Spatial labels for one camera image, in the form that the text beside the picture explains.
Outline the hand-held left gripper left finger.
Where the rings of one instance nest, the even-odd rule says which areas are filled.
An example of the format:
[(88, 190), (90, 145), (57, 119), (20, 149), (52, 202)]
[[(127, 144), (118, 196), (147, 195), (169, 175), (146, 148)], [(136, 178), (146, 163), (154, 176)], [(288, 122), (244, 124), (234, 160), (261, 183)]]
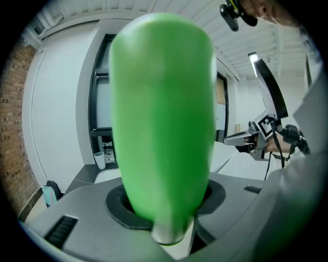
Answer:
[[(116, 222), (106, 209), (108, 192), (121, 179), (89, 184), (65, 195), (24, 230), (56, 262), (175, 262), (148, 231), (131, 230)], [(62, 218), (76, 221), (63, 246), (48, 241)]]

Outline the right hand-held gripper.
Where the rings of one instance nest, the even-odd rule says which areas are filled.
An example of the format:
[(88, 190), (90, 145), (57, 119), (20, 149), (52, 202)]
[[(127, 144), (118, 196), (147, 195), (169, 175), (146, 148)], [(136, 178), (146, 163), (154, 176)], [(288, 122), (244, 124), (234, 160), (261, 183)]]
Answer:
[(265, 147), (267, 141), (273, 135), (270, 118), (266, 112), (260, 114), (253, 121), (249, 121), (248, 131), (239, 132), (223, 139), (225, 145), (242, 145), (235, 146), (239, 152), (250, 154), (256, 161), (265, 161)]

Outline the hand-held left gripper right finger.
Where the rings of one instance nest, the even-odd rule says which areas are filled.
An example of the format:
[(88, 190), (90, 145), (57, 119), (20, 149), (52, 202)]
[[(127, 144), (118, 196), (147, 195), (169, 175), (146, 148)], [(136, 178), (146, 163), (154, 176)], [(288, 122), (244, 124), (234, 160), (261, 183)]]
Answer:
[(276, 172), (266, 181), (211, 174), (197, 212), (202, 243), (191, 262), (269, 262), (302, 233), (315, 210), (315, 181)]

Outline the green detergent bottle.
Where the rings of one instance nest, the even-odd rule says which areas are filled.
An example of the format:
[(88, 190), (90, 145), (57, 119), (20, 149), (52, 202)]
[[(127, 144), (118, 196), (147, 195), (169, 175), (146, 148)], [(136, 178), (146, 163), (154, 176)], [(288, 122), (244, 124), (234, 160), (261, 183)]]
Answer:
[(109, 51), (112, 128), (135, 213), (163, 245), (185, 235), (207, 189), (217, 66), (211, 39), (173, 13), (143, 15)]

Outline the person's right forearm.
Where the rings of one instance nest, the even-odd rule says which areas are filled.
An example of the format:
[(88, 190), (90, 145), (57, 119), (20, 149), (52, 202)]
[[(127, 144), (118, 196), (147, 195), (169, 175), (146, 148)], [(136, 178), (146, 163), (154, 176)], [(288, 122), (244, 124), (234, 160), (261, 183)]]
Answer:
[[(285, 145), (284, 145), (283, 137), (280, 134), (277, 134), (276, 138), (279, 142), (281, 151), (284, 152)], [(265, 146), (265, 152), (279, 152), (278, 146), (276, 145), (273, 136), (268, 138)]]

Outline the white rectangular bathtub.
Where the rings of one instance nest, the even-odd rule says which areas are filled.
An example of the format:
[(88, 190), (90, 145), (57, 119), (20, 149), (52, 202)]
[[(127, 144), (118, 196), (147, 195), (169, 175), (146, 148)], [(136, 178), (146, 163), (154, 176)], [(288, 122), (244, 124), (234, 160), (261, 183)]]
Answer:
[(235, 147), (214, 142), (210, 172), (225, 176), (264, 180), (277, 169), (280, 161), (265, 154), (264, 161), (255, 161), (251, 155), (239, 152)]

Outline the white sink basin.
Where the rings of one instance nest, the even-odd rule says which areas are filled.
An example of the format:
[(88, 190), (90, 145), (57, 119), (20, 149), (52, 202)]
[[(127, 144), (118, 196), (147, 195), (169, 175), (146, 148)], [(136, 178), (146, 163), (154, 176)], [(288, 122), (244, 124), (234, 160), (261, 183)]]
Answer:
[(97, 175), (94, 184), (102, 183), (120, 177), (121, 177), (121, 173), (119, 169), (103, 170)]

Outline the tall white cup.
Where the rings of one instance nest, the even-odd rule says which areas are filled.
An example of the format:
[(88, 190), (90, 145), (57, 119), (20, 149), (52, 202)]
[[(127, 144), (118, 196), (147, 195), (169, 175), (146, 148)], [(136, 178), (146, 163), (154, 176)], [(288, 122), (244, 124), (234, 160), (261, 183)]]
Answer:
[(94, 160), (100, 170), (104, 170), (106, 168), (106, 158), (104, 152), (95, 153)]

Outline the person's white shirt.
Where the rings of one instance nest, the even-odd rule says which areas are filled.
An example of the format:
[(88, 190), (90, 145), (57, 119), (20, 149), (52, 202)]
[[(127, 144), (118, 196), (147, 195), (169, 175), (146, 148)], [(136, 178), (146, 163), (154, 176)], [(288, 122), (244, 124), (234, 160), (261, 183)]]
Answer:
[(312, 84), (294, 118), (310, 153), (297, 153), (285, 168), (271, 173), (261, 195), (279, 191), (321, 195), (328, 187), (328, 75), (325, 72)]

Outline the ceiling light strip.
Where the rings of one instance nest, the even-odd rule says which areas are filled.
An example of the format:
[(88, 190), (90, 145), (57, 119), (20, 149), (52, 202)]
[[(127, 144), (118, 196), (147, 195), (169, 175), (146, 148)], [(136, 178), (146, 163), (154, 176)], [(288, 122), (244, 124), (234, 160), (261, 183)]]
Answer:
[(252, 53), (248, 54), (248, 57), (249, 57), (249, 60), (251, 62), (252, 68), (254, 70), (254, 74), (257, 77), (257, 69), (256, 69), (256, 66), (255, 66), (255, 63), (258, 60), (258, 55), (257, 55), (256, 52), (252, 52)]

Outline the black glass door frame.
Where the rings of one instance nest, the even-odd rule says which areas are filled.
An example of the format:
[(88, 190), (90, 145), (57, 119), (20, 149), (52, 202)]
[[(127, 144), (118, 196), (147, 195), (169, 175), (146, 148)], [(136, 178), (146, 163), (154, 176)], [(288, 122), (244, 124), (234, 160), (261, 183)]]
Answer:
[(216, 142), (223, 142), (223, 139), (228, 134), (229, 125), (229, 96), (228, 96), (228, 83), (227, 79), (219, 72), (217, 77), (224, 81), (225, 89), (225, 105), (218, 104), (216, 99)]

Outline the brown wall board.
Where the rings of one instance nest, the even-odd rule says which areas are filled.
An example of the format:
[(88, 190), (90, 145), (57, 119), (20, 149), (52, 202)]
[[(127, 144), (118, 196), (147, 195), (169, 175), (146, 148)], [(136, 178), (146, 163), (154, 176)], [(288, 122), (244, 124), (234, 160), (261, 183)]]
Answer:
[(217, 77), (216, 81), (216, 99), (218, 104), (226, 104), (224, 81), (219, 77)]

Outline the black metal mirror shelf frame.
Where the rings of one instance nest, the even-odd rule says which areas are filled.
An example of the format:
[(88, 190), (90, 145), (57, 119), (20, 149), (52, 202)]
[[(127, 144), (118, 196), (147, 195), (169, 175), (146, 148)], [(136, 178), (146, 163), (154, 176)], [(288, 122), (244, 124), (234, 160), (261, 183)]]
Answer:
[(116, 35), (106, 34), (96, 54), (89, 87), (88, 124), (92, 152), (103, 152), (106, 168), (117, 167), (110, 116), (109, 50)]

